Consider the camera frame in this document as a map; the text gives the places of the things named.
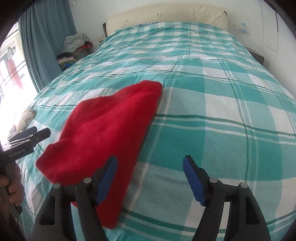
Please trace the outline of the left hand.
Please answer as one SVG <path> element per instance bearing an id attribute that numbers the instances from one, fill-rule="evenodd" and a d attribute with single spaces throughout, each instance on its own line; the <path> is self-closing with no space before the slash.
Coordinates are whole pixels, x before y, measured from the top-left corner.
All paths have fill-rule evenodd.
<path id="1" fill-rule="evenodd" d="M 9 202 L 15 206 L 20 206 L 24 198 L 24 187 L 21 184 L 21 172 L 20 168 L 16 163 L 13 163 L 14 167 L 14 178 L 9 181 L 8 177 L 1 175 L 1 187 L 8 186 L 9 191 Z"/>

